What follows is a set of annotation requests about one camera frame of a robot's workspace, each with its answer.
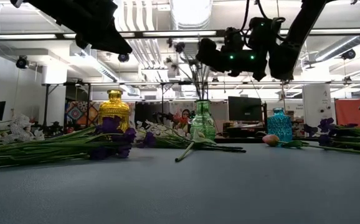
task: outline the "desk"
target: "desk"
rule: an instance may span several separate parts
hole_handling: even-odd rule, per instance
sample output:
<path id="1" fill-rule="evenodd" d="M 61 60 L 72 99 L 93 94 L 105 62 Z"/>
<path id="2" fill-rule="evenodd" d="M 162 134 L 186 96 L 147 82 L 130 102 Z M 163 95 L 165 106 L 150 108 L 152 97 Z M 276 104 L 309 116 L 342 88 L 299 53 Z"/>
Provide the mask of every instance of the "desk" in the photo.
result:
<path id="1" fill-rule="evenodd" d="M 0 223 L 360 223 L 360 155 L 233 145 L 0 169 Z"/>

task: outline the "security camera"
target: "security camera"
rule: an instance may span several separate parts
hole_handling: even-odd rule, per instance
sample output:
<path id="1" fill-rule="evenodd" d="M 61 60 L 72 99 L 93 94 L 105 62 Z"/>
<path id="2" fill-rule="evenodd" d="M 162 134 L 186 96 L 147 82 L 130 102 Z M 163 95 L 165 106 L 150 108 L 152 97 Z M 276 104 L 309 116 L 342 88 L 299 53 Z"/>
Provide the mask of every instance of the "security camera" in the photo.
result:
<path id="1" fill-rule="evenodd" d="M 356 52 L 353 49 L 348 50 L 347 52 L 341 54 L 343 60 L 354 59 L 356 57 Z"/>
<path id="2" fill-rule="evenodd" d="M 129 54 L 119 55 L 118 60 L 122 63 L 129 61 Z"/>
<path id="3" fill-rule="evenodd" d="M 17 63 L 16 63 L 17 68 L 20 69 L 27 69 L 29 68 L 29 61 L 27 59 L 26 56 L 19 56 Z"/>

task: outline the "blue glass vase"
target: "blue glass vase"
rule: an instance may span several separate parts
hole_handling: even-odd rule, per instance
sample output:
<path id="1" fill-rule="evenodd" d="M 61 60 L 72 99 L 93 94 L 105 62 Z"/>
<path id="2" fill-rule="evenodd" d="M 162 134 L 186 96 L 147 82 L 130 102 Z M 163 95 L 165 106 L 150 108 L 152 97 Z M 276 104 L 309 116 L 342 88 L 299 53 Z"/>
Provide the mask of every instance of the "blue glass vase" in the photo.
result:
<path id="1" fill-rule="evenodd" d="M 292 141 L 291 118 L 284 113 L 283 108 L 275 108 L 274 116 L 267 118 L 268 134 L 275 134 L 280 141 Z"/>

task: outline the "green glass vase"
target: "green glass vase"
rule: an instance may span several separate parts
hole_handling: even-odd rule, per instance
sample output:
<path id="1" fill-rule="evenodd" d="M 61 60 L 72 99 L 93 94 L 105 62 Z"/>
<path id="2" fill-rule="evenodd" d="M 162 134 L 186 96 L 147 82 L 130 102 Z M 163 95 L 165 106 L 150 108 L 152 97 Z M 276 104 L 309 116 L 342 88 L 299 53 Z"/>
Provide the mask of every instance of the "green glass vase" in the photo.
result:
<path id="1" fill-rule="evenodd" d="M 191 135 L 195 130 L 203 133 L 207 139 L 214 140 L 216 136 L 215 122 L 209 111 L 209 100 L 197 100 L 195 118 L 191 121 Z"/>

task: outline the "gold vase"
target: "gold vase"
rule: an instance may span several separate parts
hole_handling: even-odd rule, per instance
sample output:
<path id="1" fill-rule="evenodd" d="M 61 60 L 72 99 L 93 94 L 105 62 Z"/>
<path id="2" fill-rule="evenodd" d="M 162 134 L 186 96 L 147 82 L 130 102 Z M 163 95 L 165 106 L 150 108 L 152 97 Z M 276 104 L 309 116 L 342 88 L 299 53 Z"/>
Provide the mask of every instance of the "gold vase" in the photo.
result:
<path id="1" fill-rule="evenodd" d="M 104 102 L 98 109 L 98 123 L 103 123 L 103 118 L 113 118 L 118 116 L 121 118 L 119 129 L 125 132 L 129 128 L 129 106 L 121 101 L 122 91 L 108 90 L 108 102 Z"/>

